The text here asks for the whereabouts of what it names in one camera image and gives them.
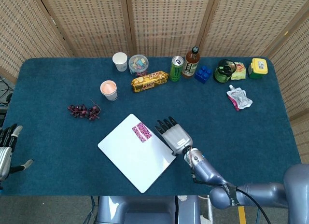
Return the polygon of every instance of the white board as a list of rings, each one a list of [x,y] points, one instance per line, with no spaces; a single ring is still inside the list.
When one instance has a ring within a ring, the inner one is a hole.
[[[132,130],[138,123],[140,120],[130,114],[98,147],[141,193],[145,193],[175,157],[148,128],[152,136],[142,142]]]

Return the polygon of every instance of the bottle cap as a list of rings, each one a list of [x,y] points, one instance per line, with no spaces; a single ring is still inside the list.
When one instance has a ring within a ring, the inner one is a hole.
[[[192,53],[193,53],[193,54],[197,54],[197,53],[198,53],[198,47],[194,46],[194,47],[192,48]]]

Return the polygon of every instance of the green snack package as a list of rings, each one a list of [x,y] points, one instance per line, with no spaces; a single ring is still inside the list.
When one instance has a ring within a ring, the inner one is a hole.
[[[246,79],[246,67],[242,62],[235,62],[237,68],[232,74],[231,80]]]

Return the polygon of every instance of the drink can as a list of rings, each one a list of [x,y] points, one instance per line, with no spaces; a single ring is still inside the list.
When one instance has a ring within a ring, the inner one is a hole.
[[[178,82],[183,71],[183,58],[181,56],[175,56],[172,59],[172,63],[169,71],[169,79],[172,82]]]

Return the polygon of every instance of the yellow tape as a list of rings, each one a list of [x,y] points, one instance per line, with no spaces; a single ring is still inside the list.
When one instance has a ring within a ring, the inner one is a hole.
[[[239,223],[246,224],[246,214],[245,208],[243,206],[238,206]]]

